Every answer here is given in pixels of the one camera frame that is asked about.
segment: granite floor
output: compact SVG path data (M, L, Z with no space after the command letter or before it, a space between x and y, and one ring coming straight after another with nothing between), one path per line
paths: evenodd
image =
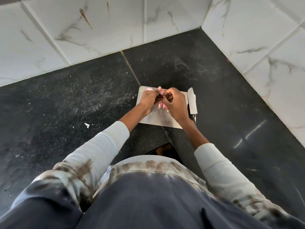
M193 87L198 129L267 198L305 220L304 147L201 29L0 87L0 215L37 175L132 109L141 85ZM204 178L176 128L139 124L113 163L169 141Z

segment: person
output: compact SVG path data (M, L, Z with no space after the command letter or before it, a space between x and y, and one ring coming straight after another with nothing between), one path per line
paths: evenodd
M163 92L163 98L156 97ZM189 137L204 176L142 155L110 166L129 133L162 102ZM143 92L138 105L45 171L16 198L0 228L305 228L267 200L189 119L176 88Z

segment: hand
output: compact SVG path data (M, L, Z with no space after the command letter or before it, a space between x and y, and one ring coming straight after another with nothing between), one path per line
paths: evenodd
M189 120L189 112L185 102L185 96L176 88L165 91L162 102L168 108L170 115L181 124Z
M158 87L157 90L146 90L140 99L139 105L144 108L144 115L147 116L150 113L151 107L156 103L156 97L160 94L162 88Z

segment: metal cutting board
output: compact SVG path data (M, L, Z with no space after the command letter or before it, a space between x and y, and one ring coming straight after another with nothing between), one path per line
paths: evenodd
M137 104L140 102L140 99L143 95L143 92L146 90L146 88L152 88L152 87L146 87L141 86L139 88L138 98L137 98ZM185 95L185 102L186 105L188 105L188 93L182 92ZM158 105L154 105L151 108L150 114L148 114L146 117L144 117L140 123L143 124L149 124L149 125L159 125L159 126L166 126L166 127L172 127L172 128L182 128L177 121L172 118L167 108L165 109L158 109Z

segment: white marble tile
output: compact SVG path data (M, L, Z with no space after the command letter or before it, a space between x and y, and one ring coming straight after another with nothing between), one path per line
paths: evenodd
M305 21L305 0L270 0L274 5L292 18L296 23Z
M198 28L212 0L145 0L144 42Z
M298 26L269 0L213 0L202 29L244 74Z
M0 86L68 65L21 5L0 6Z
M244 77L305 143L305 29L298 27Z
M143 43L142 0L24 3L70 64Z

